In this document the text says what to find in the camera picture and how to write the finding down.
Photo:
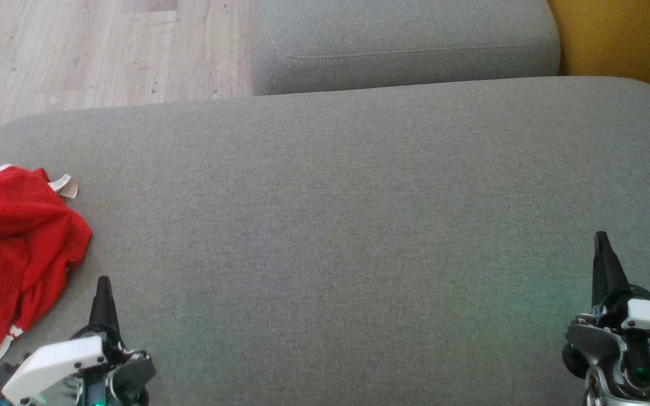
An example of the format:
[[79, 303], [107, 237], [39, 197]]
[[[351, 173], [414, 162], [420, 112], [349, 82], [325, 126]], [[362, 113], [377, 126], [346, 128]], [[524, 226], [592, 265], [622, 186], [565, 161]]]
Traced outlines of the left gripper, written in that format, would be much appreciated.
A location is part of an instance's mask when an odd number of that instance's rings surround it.
[[74, 390], [74, 406], [150, 406], [148, 383], [154, 362], [144, 350], [122, 342], [110, 278], [98, 278], [88, 332], [44, 345], [3, 381], [0, 399], [10, 406], [43, 404], [57, 383]]

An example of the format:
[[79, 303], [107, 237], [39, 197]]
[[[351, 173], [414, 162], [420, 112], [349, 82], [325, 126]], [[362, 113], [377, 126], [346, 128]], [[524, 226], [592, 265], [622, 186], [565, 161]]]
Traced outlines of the red basketball jersey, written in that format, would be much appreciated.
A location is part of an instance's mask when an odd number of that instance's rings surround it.
[[67, 205], [78, 192], [68, 174], [51, 180], [44, 169], [0, 165], [0, 362], [85, 259], [93, 232]]

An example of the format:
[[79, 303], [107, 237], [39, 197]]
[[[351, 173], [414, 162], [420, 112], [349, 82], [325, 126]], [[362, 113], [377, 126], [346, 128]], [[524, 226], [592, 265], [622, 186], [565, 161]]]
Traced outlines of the large yellow sofa back cushion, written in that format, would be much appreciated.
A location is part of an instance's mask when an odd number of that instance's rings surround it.
[[650, 84], [650, 0], [548, 0], [561, 43], [560, 73]]

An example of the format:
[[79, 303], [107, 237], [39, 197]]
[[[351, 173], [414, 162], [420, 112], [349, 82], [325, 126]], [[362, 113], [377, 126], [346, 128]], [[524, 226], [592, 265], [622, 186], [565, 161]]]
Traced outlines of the large grey sofa seat cushion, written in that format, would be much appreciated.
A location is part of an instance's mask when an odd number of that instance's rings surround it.
[[93, 230], [7, 361], [111, 278], [151, 406], [581, 406], [594, 234], [650, 290], [650, 85], [544, 77], [87, 109], [0, 127]]

